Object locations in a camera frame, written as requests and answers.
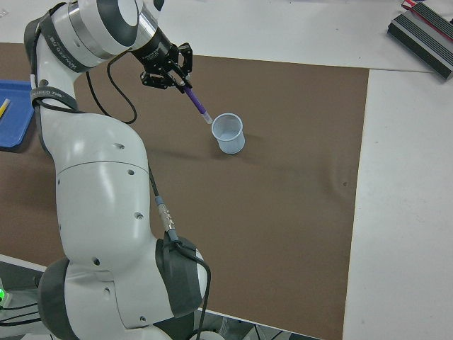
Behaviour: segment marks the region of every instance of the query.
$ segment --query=brown table surface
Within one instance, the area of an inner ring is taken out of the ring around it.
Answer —
[[[22,45],[0,44],[0,78],[28,79]],[[133,128],[179,233],[213,272],[209,308],[322,339],[341,339],[366,69],[195,57],[195,93],[211,115],[243,120],[246,146],[223,154],[192,103],[175,89],[143,87],[126,56],[113,76],[136,103]],[[131,112],[92,71],[98,97]],[[99,112],[84,76],[79,107]],[[0,152],[0,253],[48,265],[63,256],[55,170],[35,123],[20,153]],[[151,212],[153,231],[162,228]]]

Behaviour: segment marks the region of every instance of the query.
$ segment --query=plastic cup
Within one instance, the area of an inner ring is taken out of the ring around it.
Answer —
[[[242,129],[242,120],[233,113],[224,113],[215,118],[211,127],[220,149],[226,154],[237,154],[242,150],[246,143]]]

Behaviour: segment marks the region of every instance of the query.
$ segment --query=yellow object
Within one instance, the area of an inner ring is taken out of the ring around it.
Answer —
[[[3,102],[3,104],[1,104],[0,106],[0,118],[2,117],[3,113],[5,112],[6,108],[8,107],[9,103],[11,101],[9,99],[5,99],[5,101]]]

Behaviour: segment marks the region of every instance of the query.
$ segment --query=white table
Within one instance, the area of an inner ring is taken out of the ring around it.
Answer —
[[[0,0],[10,12],[0,41],[21,42],[25,24],[57,2]],[[344,340],[453,334],[453,83],[387,36],[400,3],[167,0],[160,18],[198,55],[372,69]],[[451,1],[426,4],[453,17]]]

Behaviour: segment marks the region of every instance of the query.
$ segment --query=purple marker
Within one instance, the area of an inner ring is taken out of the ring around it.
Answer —
[[[192,89],[185,85],[184,86],[184,92],[187,93],[188,97],[190,98],[190,100],[194,103],[195,107],[199,110],[199,112],[201,113],[201,115],[203,116],[203,118],[206,120],[206,123],[208,124],[212,124],[212,118],[211,116],[209,115],[209,113],[206,111],[205,107],[203,106],[203,104],[201,104],[201,102],[198,100],[197,96],[195,95],[195,93],[193,93]]]

